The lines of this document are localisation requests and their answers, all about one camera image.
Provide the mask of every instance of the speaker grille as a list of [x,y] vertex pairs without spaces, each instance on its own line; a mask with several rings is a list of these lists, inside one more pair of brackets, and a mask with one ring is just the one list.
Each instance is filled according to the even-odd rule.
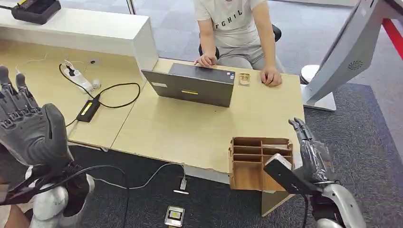
[[360,69],[364,63],[361,60],[356,60],[348,64],[348,69],[349,70],[358,70]]

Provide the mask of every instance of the white t-shirt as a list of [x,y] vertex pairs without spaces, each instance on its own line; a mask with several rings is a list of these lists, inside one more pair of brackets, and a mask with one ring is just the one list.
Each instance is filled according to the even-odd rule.
[[216,46],[239,48],[259,40],[252,10],[265,0],[193,0],[196,19],[212,19]]

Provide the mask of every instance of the black cable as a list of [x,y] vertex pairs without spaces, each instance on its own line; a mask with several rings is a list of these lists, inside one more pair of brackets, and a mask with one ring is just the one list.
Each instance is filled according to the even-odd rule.
[[72,125],[77,119],[74,119],[71,123],[67,124],[66,127]]
[[8,6],[2,6],[2,5],[0,5],[0,8],[6,9],[6,10],[12,10],[12,7],[8,7]]
[[[79,84],[73,82],[70,78],[68,78],[68,77],[63,73],[63,71],[62,71],[62,64],[59,65],[59,71],[60,71],[60,73],[63,75],[63,77],[64,77],[65,79],[67,79],[69,82],[71,82],[71,83],[75,84],[76,86],[78,86],[78,87],[84,89],[84,87],[82,87],[81,85],[79,85]],[[114,87],[117,87],[117,86],[127,86],[127,85],[137,85],[137,87],[138,87],[138,89],[139,89],[139,92],[137,93],[137,96],[136,96],[132,101],[130,101],[130,102],[126,103],[126,104],[123,104],[123,105],[118,105],[118,106],[109,106],[109,105],[106,105],[106,104],[102,103],[101,101],[99,101],[99,103],[100,103],[102,106],[107,107],[107,108],[122,108],[122,107],[125,107],[125,106],[128,106],[128,105],[132,104],[132,103],[135,102],[135,101],[138,99],[138,97],[140,96],[140,90],[141,90],[141,88],[140,88],[140,85],[139,85],[138,83],[136,83],[136,82],[129,82],[129,83],[120,83],[120,84],[112,85],[112,86],[110,86],[110,87],[108,87],[108,88],[103,89],[103,90],[102,90],[97,96],[95,96],[95,97],[93,97],[86,89],[84,89],[84,91],[85,91],[92,99],[99,99],[100,96],[101,96],[101,94],[102,94],[103,92],[105,92],[106,90],[111,89],[111,88],[114,88]]]
[[83,173],[87,173],[87,172],[89,172],[91,170],[100,169],[100,168],[113,168],[113,169],[119,170],[123,174],[123,176],[125,178],[125,187],[126,187],[126,190],[127,190],[127,196],[126,196],[126,209],[125,209],[125,214],[123,216],[123,224],[122,224],[122,228],[125,228],[125,226],[126,226],[126,218],[127,218],[127,210],[129,208],[130,189],[129,189],[129,185],[127,183],[126,173],[122,169],[120,169],[119,167],[116,167],[116,166],[113,166],[113,165],[96,165],[96,166],[88,167],[88,168],[85,168],[83,170],[80,170],[80,171],[74,173],[73,175],[67,177],[66,179],[62,180],[61,182],[59,182],[57,184],[53,184],[53,185],[51,185],[51,186],[49,186],[47,188],[39,190],[39,192],[37,194],[40,194],[40,193],[43,193],[45,191],[49,191],[51,189],[54,189],[54,188],[56,188],[56,187],[58,187],[58,186],[60,186],[60,185],[62,185],[64,183],[66,183],[67,181],[75,178],[78,175],[81,175]]
[[305,200],[305,215],[304,215],[304,221],[302,223],[302,228],[305,228],[305,226],[307,225],[309,202],[308,202],[308,198],[306,195],[302,195],[302,197],[304,197],[304,200]]

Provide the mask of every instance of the black chair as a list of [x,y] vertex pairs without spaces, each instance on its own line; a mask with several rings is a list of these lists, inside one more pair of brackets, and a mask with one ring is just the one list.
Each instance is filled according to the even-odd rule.
[[[271,26],[273,27],[274,41],[277,42],[281,38],[281,30],[279,28],[277,28],[277,26],[275,26],[273,24]],[[203,55],[203,50],[201,48],[202,48],[202,45],[199,44],[199,54],[200,54],[200,56]],[[217,59],[220,58],[220,52],[219,52],[217,47],[215,47],[215,56],[217,57]]]

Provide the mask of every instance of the gray shorts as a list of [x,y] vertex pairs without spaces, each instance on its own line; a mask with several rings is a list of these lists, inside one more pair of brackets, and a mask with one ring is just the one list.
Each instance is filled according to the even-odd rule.
[[[242,47],[217,47],[220,52],[218,65],[227,67],[238,67],[254,70],[262,70],[265,66],[265,57],[262,46],[259,42]],[[285,73],[284,67],[276,56],[276,67],[281,73]]]

